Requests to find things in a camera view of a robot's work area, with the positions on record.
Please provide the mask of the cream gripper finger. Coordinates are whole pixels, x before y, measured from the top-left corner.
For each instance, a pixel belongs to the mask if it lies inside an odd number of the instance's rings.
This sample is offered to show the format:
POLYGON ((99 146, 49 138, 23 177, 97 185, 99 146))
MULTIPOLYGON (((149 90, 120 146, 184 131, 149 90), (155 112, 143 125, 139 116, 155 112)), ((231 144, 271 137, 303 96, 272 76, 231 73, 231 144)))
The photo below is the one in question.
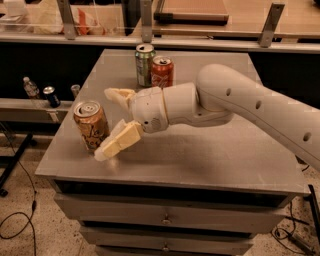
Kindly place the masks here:
POLYGON ((104 90, 106 98, 113 103, 117 103, 122 109, 128 110, 129 103, 136 92, 132 89, 107 88, 104 90))
POLYGON ((143 135, 142 125, 136 121, 126 123, 120 120, 110 135, 94 152, 97 161, 104 161, 117 155, 124 149, 137 143, 143 135))

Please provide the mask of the white rounded gripper body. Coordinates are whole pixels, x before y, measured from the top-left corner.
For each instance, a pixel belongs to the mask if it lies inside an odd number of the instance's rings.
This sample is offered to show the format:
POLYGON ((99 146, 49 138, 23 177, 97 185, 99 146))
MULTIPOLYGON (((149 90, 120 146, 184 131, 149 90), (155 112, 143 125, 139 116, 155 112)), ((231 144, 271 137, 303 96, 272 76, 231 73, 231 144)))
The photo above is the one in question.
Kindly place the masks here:
POLYGON ((130 99, 129 109, 146 133, 163 131, 169 126, 163 91, 159 87, 140 90, 130 99))

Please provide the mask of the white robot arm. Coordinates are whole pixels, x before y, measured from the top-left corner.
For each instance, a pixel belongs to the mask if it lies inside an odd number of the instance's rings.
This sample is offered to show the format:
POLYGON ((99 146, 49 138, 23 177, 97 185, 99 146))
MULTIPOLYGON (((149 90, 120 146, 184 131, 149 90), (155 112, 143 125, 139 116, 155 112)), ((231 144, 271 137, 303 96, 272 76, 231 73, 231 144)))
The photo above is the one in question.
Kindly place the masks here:
POLYGON ((207 65, 195 82, 138 92, 108 88, 105 95, 132 120, 114 127, 94 152, 98 161, 117 155, 145 133, 164 131, 175 124, 224 125, 237 114, 320 169, 320 110, 272 91, 228 66, 207 65))

